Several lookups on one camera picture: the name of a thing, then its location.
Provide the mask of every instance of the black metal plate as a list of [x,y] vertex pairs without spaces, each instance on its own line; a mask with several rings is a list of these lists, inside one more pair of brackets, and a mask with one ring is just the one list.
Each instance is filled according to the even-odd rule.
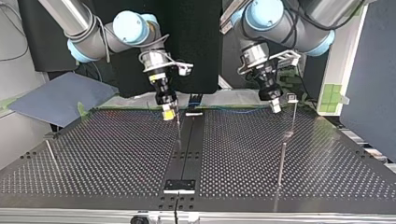
[[207,110],[205,120],[196,120],[192,132],[203,134],[192,134],[191,142],[203,143],[190,143],[189,152],[202,153],[202,159],[187,161],[183,175],[199,186],[192,210],[396,213],[396,175],[329,121],[303,109],[297,111],[279,189],[280,149],[292,112]]
[[188,137],[159,111],[96,111],[51,141],[56,161],[42,144],[2,171],[0,207],[167,210],[164,180]]

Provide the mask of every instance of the end effector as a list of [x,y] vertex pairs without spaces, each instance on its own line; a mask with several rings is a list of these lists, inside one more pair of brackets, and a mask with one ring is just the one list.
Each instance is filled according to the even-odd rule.
[[303,20],[300,7],[292,8],[287,0],[253,0],[231,17],[242,51],[243,66],[238,69],[238,73],[248,76],[252,74],[260,85],[260,99],[270,101],[273,111],[279,112],[282,91],[276,84],[277,59],[271,57],[266,41],[296,49],[308,56],[322,55],[335,39],[335,31],[332,28],[326,29],[324,25],[335,25],[359,1],[312,1],[305,6],[304,14],[310,20],[323,24],[317,27],[312,22]]
[[122,11],[113,22],[101,20],[79,0],[39,0],[64,29],[67,47],[81,63],[99,61],[110,53],[140,48],[139,61],[156,91],[156,102],[163,107],[163,118],[173,119],[178,113],[177,96],[169,83],[169,70],[178,68],[181,76],[191,72],[192,64],[179,63],[166,52],[160,25],[154,15]]

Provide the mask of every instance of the wire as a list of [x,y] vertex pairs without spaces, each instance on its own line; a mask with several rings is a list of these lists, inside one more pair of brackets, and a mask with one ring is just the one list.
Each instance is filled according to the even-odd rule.
[[106,48],[106,61],[108,63],[110,63],[110,50],[108,49],[108,42],[107,42],[107,35],[106,35],[105,26],[103,25],[102,20],[99,17],[95,16],[95,18],[99,22],[99,26],[102,29],[102,39],[104,41],[105,48]]
[[[296,68],[297,68],[297,75],[298,75],[298,77],[300,78],[301,83],[303,84],[304,91],[306,92],[306,94],[308,95],[308,97],[309,97],[310,99],[314,99],[314,98],[309,94],[308,89],[307,89],[306,86],[305,86],[303,77],[301,76],[301,73],[300,73],[300,66],[299,66],[298,64],[297,64]],[[315,108],[316,110],[318,110],[318,106],[317,106],[316,104],[314,104],[314,102],[312,102],[312,105],[314,106],[314,108]]]
[[92,64],[93,64],[93,66],[95,67],[96,72],[98,73],[99,81],[100,81],[100,82],[103,82],[102,74],[100,73],[98,66],[96,66],[96,63],[95,63],[95,62],[92,62]]
[[[20,22],[22,22],[21,16],[17,12],[17,10],[15,10],[10,4],[0,2],[1,11],[6,15],[7,19],[11,22],[11,24],[15,27],[15,29],[17,29],[18,32],[21,33],[21,35],[26,37],[26,34],[22,30],[20,30],[20,28],[14,23],[14,21],[8,16],[8,14],[1,7],[7,7],[8,9],[10,9],[12,11],[12,13],[14,13],[15,16],[20,20]],[[15,56],[15,57],[7,58],[7,59],[0,59],[0,63],[9,62],[9,61],[13,61],[13,60],[19,59],[19,58],[25,56],[28,51],[29,51],[29,45],[28,45],[27,39],[26,39],[26,49],[24,50],[24,52],[22,54],[20,54],[18,56]]]
[[15,27],[15,29],[17,29],[21,33],[21,35],[26,36],[25,33],[23,32],[23,30],[21,30],[15,24],[15,22],[8,16],[8,14],[2,9],[2,7],[6,7],[8,9],[10,9],[11,12],[14,13],[14,15],[18,18],[18,20],[20,20],[20,23],[21,23],[22,22],[22,18],[21,18],[21,15],[17,12],[17,10],[15,10],[15,8],[13,8],[10,4],[0,2],[0,9],[4,13],[4,15],[7,17],[7,19],[12,23],[12,25]]
[[349,23],[352,20],[352,18],[355,16],[355,14],[358,12],[358,10],[361,8],[361,6],[363,6],[364,2],[365,2],[365,0],[361,0],[359,2],[359,4],[356,6],[356,8],[353,10],[352,14],[345,21],[343,21],[341,24],[335,25],[335,26],[324,26],[314,20],[311,20],[306,14],[302,13],[299,8],[297,10],[292,8],[291,5],[289,4],[289,2],[287,2],[287,4],[289,5],[290,10],[292,12],[298,14],[305,21],[311,23],[313,26],[317,27],[320,30],[330,31],[330,30],[337,30],[337,29],[345,26],[347,23]]

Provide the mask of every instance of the green tape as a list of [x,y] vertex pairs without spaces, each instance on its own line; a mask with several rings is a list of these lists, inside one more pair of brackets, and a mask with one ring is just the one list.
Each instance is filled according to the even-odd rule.
[[3,101],[0,101],[0,111],[1,110],[8,110],[8,107],[14,103],[18,98],[9,98]]
[[77,103],[77,110],[82,120],[86,119],[90,115],[88,111],[85,111],[85,107],[82,102]]
[[322,93],[319,112],[335,113],[341,103],[342,85],[326,84]]

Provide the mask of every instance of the robotic arm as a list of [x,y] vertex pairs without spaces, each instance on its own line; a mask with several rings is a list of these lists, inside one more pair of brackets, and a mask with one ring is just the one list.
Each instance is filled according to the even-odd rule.
[[242,51],[243,66],[238,73],[252,75],[260,85],[260,99],[270,101],[273,112],[279,112],[282,91],[276,84],[277,60],[270,60],[266,41],[308,56],[322,55],[335,39],[334,30],[340,27],[334,25],[351,9],[356,8],[355,13],[363,3],[362,0],[311,0],[301,8],[292,6],[288,0],[253,0],[231,17]]
[[140,62],[156,91],[156,101],[163,107],[163,118],[173,119],[178,113],[177,96],[170,88],[168,70],[177,67],[181,76],[190,73],[192,64],[174,61],[165,51],[160,25],[154,15],[123,11],[113,22],[101,20],[79,0],[39,0],[41,5],[64,29],[67,47],[81,63],[98,61],[110,53],[140,48]]

